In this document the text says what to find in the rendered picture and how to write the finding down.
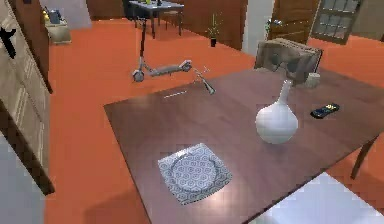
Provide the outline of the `brown wooden table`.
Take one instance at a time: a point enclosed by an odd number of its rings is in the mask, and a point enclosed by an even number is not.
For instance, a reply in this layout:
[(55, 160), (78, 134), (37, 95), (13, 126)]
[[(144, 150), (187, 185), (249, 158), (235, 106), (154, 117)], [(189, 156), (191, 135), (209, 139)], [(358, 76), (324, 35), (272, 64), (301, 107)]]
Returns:
[[(296, 87), (288, 102), (299, 120), (285, 144), (264, 142), (257, 112), (273, 103), (282, 78), (246, 70), (106, 105), (116, 139), (151, 224), (246, 224), (384, 132), (384, 89), (322, 70), (314, 89)], [(340, 109), (323, 119), (310, 113)], [(206, 144), (232, 172), (228, 185), (186, 206), (167, 189), (157, 162)]]

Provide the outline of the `grey kick scooter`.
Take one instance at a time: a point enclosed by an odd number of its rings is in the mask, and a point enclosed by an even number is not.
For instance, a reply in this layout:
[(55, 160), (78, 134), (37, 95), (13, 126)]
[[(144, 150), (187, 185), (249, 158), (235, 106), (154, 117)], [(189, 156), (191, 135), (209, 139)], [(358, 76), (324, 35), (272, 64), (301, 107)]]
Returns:
[(181, 64), (168, 65), (159, 68), (151, 68), (145, 61), (145, 39), (146, 39), (146, 18), (138, 17), (136, 21), (140, 21), (142, 25), (141, 41), (140, 41), (140, 52), (138, 60), (138, 68), (132, 72), (133, 80), (135, 82), (142, 82), (145, 78), (144, 70), (148, 71), (148, 75), (151, 77), (162, 76), (165, 74), (171, 75), (175, 72), (189, 72), (192, 69), (192, 61), (184, 60)]

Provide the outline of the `square patterned grey plate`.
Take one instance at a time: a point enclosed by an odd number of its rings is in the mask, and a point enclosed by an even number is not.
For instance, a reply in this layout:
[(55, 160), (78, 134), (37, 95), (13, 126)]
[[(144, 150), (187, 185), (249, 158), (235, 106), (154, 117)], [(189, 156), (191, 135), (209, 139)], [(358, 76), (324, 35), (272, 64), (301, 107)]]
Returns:
[(224, 162), (204, 143), (160, 159), (158, 168), (167, 188), (181, 205), (215, 194), (233, 177)]

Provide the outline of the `small potted green plant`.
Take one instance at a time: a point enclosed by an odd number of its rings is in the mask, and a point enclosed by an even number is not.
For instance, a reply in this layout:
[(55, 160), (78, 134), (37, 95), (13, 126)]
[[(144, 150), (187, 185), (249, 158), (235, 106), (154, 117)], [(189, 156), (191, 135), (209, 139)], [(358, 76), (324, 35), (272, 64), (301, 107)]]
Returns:
[(217, 36), (219, 35), (219, 25), (218, 14), (213, 13), (211, 19), (211, 25), (207, 28), (207, 33), (210, 37), (210, 46), (215, 47), (217, 43)]

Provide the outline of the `white round vase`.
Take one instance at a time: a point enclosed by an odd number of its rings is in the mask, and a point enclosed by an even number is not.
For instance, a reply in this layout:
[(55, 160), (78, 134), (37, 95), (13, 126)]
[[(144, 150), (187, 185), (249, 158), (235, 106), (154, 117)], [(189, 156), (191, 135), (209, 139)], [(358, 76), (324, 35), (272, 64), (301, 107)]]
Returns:
[(287, 103), (292, 84), (291, 80), (285, 80), (278, 99), (260, 109), (256, 115), (257, 133), (267, 143), (285, 143), (298, 129), (298, 119)]

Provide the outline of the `brown cardboard box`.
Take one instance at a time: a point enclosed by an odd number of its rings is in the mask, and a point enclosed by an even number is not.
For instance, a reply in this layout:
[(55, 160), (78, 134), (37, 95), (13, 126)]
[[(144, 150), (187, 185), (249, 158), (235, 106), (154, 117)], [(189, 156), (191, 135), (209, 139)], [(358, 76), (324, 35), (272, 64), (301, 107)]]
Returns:
[(260, 41), (254, 68), (276, 72), (279, 69), (293, 81), (304, 84), (310, 73), (317, 71), (323, 50), (284, 38)]

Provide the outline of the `grey dining table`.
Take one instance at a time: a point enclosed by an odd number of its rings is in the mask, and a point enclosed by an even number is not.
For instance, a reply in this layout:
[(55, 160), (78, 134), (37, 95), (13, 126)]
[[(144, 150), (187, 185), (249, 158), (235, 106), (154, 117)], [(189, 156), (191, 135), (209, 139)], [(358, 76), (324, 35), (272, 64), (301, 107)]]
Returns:
[(124, 0), (124, 12), (126, 18), (137, 22), (149, 19), (151, 21), (152, 37), (155, 37), (154, 19), (160, 19), (163, 12), (175, 11), (181, 16), (184, 5), (170, 2), (169, 0)]

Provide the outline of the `small pale cup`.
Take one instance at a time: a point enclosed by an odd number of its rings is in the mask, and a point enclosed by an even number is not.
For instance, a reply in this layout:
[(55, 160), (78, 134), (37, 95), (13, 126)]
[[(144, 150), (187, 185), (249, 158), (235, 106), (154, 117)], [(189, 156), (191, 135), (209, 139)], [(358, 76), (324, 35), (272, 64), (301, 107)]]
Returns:
[(319, 83), (320, 83), (320, 74), (309, 73), (304, 85), (307, 88), (316, 88), (319, 85)]

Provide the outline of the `black remote control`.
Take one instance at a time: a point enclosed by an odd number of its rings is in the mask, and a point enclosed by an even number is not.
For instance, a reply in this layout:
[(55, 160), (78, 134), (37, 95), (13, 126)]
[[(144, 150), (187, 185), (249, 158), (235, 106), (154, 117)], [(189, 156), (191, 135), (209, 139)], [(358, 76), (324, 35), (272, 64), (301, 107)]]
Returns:
[(313, 110), (310, 115), (315, 119), (323, 119), (326, 116), (338, 111), (340, 106), (336, 103), (327, 104), (321, 108)]

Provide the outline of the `brown wooden room door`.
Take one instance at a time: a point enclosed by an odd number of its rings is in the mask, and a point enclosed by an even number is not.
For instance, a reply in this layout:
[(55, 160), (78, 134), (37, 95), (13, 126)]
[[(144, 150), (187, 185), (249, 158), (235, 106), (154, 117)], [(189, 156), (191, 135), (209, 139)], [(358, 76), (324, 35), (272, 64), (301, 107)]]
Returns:
[(283, 22), (272, 25), (268, 39), (284, 38), (306, 44), (318, 9), (319, 0), (274, 0), (272, 20)]

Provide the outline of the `beige low stand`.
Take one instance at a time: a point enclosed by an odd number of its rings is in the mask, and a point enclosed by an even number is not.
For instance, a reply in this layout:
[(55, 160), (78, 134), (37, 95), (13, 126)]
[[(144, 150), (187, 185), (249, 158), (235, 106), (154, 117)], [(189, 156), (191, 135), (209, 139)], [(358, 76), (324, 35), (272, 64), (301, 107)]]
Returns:
[(45, 28), (53, 44), (67, 44), (71, 42), (70, 30), (66, 20), (61, 20), (59, 24), (46, 22)]

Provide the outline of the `blue grey kettle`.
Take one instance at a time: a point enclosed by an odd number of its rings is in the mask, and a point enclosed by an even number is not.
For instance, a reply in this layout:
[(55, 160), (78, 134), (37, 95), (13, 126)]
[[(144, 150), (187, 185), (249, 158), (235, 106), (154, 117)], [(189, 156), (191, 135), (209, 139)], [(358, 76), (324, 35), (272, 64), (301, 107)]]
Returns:
[(61, 21), (61, 14), (57, 9), (50, 10), (48, 16), (52, 24), (59, 24)]

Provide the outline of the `brown framed window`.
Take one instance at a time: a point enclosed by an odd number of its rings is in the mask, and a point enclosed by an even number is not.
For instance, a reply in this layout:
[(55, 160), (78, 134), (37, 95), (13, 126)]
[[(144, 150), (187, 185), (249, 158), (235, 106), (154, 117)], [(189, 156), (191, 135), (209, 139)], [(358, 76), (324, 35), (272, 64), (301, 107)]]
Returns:
[(364, 0), (320, 0), (310, 36), (345, 45)]

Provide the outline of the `beige panelled room door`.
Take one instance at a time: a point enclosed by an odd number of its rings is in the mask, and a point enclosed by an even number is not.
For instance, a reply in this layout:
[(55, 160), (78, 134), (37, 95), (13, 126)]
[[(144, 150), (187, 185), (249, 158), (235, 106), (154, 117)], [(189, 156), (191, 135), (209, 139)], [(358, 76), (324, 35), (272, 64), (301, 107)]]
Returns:
[(9, 40), (16, 51), (15, 57), (11, 58), (0, 39), (0, 99), (47, 173), (50, 93), (9, 0), (0, 0), (0, 28), (7, 32), (15, 29)]

